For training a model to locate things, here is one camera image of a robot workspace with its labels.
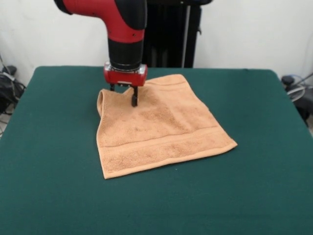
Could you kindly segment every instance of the white wall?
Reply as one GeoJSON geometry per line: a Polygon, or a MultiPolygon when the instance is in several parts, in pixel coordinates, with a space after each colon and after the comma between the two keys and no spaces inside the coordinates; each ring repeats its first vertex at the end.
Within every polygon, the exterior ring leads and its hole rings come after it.
{"type": "MultiPolygon", "coordinates": [[[[313,71],[312,9],[312,0],[214,0],[203,7],[195,67],[304,76],[313,71]]],[[[24,83],[41,65],[102,66],[107,47],[99,19],[68,16],[53,0],[0,0],[0,53],[24,83]]]]}

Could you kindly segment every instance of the towel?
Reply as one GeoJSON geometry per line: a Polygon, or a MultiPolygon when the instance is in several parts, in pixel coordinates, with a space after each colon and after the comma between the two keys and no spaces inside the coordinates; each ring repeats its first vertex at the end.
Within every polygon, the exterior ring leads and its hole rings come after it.
{"type": "Polygon", "coordinates": [[[225,153],[237,146],[180,74],[124,93],[101,90],[97,146],[105,179],[225,153]]]}

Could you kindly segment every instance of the towel edge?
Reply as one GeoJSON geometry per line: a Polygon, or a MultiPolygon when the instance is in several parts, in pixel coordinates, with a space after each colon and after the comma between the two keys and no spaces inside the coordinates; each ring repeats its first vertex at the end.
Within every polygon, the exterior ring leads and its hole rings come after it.
{"type": "Polygon", "coordinates": [[[192,155],[184,156],[184,157],[168,158],[168,159],[162,160],[162,161],[157,162],[157,163],[140,165],[140,166],[122,169],[122,170],[110,172],[110,173],[106,173],[105,169],[103,169],[103,176],[105,179],[116,178],[116,177],[120,177],[120,176],[125,176],[125,175],[129,175],[129,174],[145,171],[145,170],[158,168],[158,167],[165,166],[165,165],[182,163],[182,162],[192,161],[192,160],[196,160],[196,159],[218,156],[220,154],[226,153],[226,152],[234,149],[237,146],[238,146],[238,144],[232,139],[231,143],[229,145],[224,146],[222,148],[208,149],[208,150],[198,152],[198,153],[195,153],[192,155]]]}

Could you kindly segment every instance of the table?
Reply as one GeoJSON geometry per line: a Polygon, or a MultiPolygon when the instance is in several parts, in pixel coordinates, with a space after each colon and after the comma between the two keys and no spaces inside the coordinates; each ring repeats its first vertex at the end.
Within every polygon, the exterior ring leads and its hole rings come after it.
{"type": "Polygon", "coordinates": [[[313,141],[270,70],[181,73],[238,143],[104,180],[100,67],[39,67],[0,140],[0,234],[312,234],[313,141]]]}

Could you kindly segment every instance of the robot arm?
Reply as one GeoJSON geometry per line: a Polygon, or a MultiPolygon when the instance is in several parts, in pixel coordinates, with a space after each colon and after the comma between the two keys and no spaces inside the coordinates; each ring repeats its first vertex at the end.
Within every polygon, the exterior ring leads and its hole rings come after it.
{"type": "Polygon", "coordinates": [[[105,79],[114,90],[116,84],[132,86],[132,105],[137,105],[138,86],[143,86],[147,67],[141,64],[147,24],[146,0],[54,0],[67,14],[101,18],[108,32],[110,62],[105,79]]]}

